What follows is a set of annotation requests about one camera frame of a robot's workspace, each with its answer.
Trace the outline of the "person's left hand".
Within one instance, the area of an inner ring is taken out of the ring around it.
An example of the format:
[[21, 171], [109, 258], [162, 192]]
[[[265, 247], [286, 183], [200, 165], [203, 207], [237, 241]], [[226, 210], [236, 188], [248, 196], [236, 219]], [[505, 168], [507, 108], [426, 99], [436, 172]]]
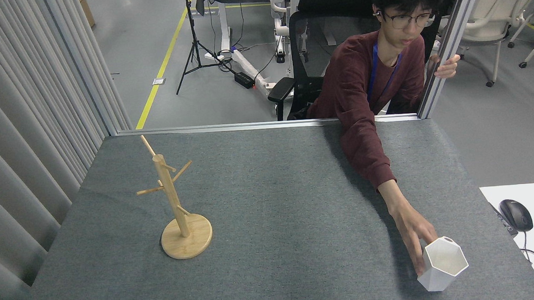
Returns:
[[456, 75], [456, 69], [457, 69], [457, 62], [461, 59], [459, 54], [454, 54], [454, 56], [450, 57], [446, 61], [441, 61], [440, 57], [435, 54], [430, 57], [430, 60], [432, 62], [440, 62], [438, 67], [436, 68], [434, 74], [435, 77], [440, 79], [449, 79]]

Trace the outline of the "person's right hand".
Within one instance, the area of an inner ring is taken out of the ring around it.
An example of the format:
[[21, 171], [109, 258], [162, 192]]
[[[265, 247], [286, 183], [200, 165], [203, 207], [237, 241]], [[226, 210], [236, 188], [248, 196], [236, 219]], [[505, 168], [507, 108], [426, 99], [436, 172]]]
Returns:
[[421, 241], [427, 244], [435, 241], [438, 238], [435, 227], [411, 206], [397, 209], [392, 218], [396, 222], [397, 230], [404, 241], [417, 276], [422, 275], [425, 271], [425, 262]]

